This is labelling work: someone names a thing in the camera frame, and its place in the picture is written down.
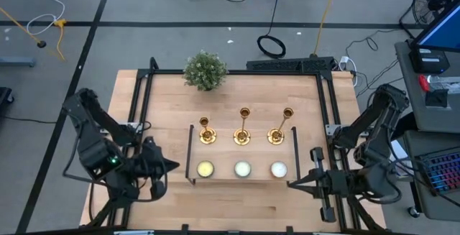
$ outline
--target green light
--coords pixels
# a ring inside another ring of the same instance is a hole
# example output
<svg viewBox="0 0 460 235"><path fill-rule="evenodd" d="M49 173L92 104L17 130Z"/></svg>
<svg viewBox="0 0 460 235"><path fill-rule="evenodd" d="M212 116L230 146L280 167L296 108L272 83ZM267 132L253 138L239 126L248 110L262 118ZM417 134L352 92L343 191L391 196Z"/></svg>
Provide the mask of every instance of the green light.
<svg viewBox="0 0 460 235"><path fill-rule="evenodd" d="M110 163L112 163L112 164L116 164L118 162L118 157L117 156L111 157L109 159L110 159Z"/></svg>

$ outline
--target keyboard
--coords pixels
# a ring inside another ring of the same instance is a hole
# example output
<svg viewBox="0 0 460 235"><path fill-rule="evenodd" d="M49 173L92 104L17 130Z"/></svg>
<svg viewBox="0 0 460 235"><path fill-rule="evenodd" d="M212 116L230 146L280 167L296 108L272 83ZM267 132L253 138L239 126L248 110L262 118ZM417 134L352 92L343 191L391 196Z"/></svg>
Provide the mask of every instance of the keyboard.
<svg viewBox="0 0 460 235"><path fill-rule="evenodd" d="M416 158L423 162L423 177L436 192L446 194L460 191L460 147Z"/></svg>
<svg viewBox="0 0 460 235"><path fill-rule="evenodd" d="M333 57L313 57L283 60L249 61L247 70L291 70L303 73L317 73L319 70L330 70Z"/></svg>

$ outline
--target small artificial plant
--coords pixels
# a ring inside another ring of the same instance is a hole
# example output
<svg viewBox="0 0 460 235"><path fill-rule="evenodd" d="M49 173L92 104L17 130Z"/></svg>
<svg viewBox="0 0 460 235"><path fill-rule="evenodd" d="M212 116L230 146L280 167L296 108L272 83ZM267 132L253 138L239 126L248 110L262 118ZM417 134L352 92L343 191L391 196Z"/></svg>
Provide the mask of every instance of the small artificial plant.
<svg viewBox="0 0 460 235"><path fill-rule="evenodd" d="M186 85L196 86L199 91L210 91L219 87L227 74L226 63L217 54L201 50L195 57L188 58L184 69Z"/></svg>

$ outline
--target blue screen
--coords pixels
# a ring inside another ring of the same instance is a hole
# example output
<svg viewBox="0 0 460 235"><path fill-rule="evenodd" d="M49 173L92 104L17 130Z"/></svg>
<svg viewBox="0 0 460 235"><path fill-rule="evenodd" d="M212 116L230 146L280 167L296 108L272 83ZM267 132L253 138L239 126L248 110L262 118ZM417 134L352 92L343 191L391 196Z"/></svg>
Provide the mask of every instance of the blue screen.
<svg viewBox="0 0 460 235"><path fill-rule="evenodd" d="M418 44L460 49L460 4L457 4Z"/></svg>

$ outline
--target yellow cable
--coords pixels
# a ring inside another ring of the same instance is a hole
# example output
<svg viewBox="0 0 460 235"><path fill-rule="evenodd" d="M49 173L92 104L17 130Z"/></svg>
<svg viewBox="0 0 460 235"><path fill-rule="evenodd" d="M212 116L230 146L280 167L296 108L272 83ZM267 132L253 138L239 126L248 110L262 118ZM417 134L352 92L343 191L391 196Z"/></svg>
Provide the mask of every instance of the yellow cable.
<svg viewBox="0 0 460 235"><path fill-rule="evenodd" d="M316 38L316 45L315 45L315 50L313 51L313 54L316 55L316 50L318 49L319 42L321 40L321 31L323 30L323 24L324 21L326 20L326 15L328 14L329 7L331 6L332 0L328 0L328 5L326 6L326 9L324 10L323 18L321 20L321 24L319 25L319 31L318 31L318 37Z"/></svg>
<svg viewBox="0 0 460 235"><path fill-rule="evenodd" d="M6 12L1 7L0 7L0 11L3 12L3 14L5 14L5 16L7 16L10 20L12 20L19 28L21 28L24 32L26 32L33 40L35 40L35 42L37 42L38 44L40 43L40 40L38 40L38 38L31 35L20 23L18 23L10 14L8 14L8 12Z"/></svg>
<svg viewBox="0 0 460 235"><path fill-rule="evenodd" d="M64 24L67 23L67 21L65 19L59 19L57 20L54 25L59 27L60 28L60 36L59 36L59 40L57 41L57 45L56 45L56 50L57 52L59 52L59 55L61 56L61 58L65 61L65 57L64 55L61 53L60 51L60 42L63 40L63 36L64 36Z"/></svg>
<svg viewBox="0 0 460 235"><path fill-rule="evenodd" d="M17 20L15 20L10 14L8 14L8 12L6 12L3 8L0 7L0 11L5 14L5 16L7 16L10 20L12 20L20 29L22 29L22 31L26 32L26 34L28 34L37 44L40 44L41 41L34 37L33 35L31 35L20 23L18 23ZM46 48L46 51L48 51L51 55L55 56L55 57L58 57L60 60L63 59L63 57L59 56L58 54L56 54L55 52L53 52L52 50L48 49L47 47Z"/></svg>

